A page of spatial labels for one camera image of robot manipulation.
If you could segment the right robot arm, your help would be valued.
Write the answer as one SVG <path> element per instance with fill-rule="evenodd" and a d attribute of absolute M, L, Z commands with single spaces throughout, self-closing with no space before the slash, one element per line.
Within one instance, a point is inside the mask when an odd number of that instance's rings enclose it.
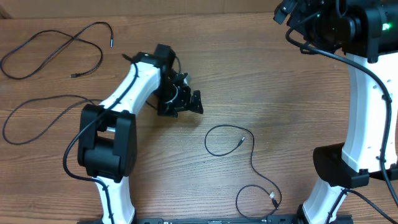
<path fill-rule="evenodd" d="M 371 179 L 397 198 L 397 2 L 382 0 L 283 0 L 274 20 L 298 32 L 303 54 L 323 55 L 348 66 L 349 124 L 343 143 L 317 147 L 316 184 L 294 223 L 351 223 L 338 209 Z"/>

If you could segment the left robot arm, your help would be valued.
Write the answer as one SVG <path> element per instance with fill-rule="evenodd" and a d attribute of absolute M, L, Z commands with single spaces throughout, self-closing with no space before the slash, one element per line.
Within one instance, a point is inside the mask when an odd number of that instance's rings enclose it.
<path fill-rule="evenodd" d="M 137 157 L 136 117 L 148 97 L 157 97 L 159 116 L 203 113 L 200 91 L 190 89 L 187 73 L 173 69 L 177 56 L 170 46 L 158 44 L 153 54 L 125 58 L 131 63 L 125 79 L 99 105 L 86 105 L 80 118 L 77 161 L 99 190 L 103 207 L 99 223 L 134 221 L 129 174 Z"/>

